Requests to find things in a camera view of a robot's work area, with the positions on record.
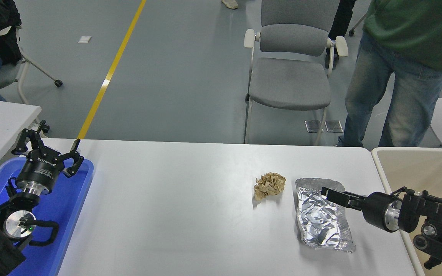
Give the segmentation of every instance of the crumpled paper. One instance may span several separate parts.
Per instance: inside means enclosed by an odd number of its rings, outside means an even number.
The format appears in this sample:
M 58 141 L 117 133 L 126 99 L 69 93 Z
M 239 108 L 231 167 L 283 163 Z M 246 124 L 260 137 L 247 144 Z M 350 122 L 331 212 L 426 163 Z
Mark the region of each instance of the crumpled paper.
M 255 199 L 262 200 L 266 196 L 275 196 L 284 190 L 286 178 L 278 173 L 268 172 L 260 179 L 257 179 L 257 185 L 253 186 L 255 190 Z

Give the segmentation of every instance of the chair armrest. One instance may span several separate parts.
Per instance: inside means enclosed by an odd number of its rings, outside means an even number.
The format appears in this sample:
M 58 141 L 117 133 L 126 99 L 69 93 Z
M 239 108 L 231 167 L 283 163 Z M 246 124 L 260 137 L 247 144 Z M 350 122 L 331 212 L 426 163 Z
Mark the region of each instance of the chair armrest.
M 347 48 L 347 42 L 343 36 L 335 38 L 335 48 L 339 56 L 349 56 L 349 48 Z
M 245 40 L 243 42 L 245 48 L 253 48 L 255 46 L 255 39 L 256 39 L 255 31 L 253 29 L 248 29 L 245 32 Z
M 12 26 L 7 26 L 3 30 L 0 30 L 0 36 L 6 35 L 9 32 L 9 30 L 11 30 L 11 27 Z

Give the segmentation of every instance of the chair wheel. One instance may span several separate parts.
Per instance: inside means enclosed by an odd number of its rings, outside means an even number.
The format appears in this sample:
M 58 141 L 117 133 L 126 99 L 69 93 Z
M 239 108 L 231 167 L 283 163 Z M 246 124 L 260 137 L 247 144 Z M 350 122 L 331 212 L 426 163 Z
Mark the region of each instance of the chair wheel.
M 43 133 L 48 133 L 50 129 L 51 129 L 51 127 L 49 127 L 48 125 L 44 125 L 44 126 L 42 127 L 42 132 L 43 132 Z

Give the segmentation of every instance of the aluminum foil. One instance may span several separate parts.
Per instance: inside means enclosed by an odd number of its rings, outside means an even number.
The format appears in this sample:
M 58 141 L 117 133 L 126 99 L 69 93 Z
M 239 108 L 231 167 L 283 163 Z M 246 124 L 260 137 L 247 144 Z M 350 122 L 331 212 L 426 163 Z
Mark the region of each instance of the aluminum foil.
M 323 178 L 296 180 L 298 191 L 298 227 L 301 240 L 311 248 L 333 248 L 352 253 L 356 245 L 345 218 L 345 207 L 327 201 L 321 194 L 322 187 L 344 192 L 344 186 Z

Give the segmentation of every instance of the blue tray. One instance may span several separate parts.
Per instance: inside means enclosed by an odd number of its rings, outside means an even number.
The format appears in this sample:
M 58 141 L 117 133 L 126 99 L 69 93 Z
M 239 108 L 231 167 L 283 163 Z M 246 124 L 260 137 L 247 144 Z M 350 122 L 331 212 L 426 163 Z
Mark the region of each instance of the blue tray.
M 0 204 L 9 199 L 5 189 L 8 179 L 18 176 L 25 161 L 26 158 L 13 158 L 0 167 Z M 72 165 L 72 160 L 68 159 L 64 163 L 68 167 Z M 53 191 L 40 196 L 40 203 L 33 208 L 32 213 L 37 220 L 53 220 L 59 223 L 58 236 L 54 243 L 48 246 L 27 246 L 22 251 L 26 260 L 9 275 L 56 276 L 58 274 L 88 193 L 92 175 L 93 163 L 85 159 L 76 175 L 67 178 L 61 173 Z M 36 227 L 33 231 L 33 240 L 46 241 L 50 234 L 50 228 Z

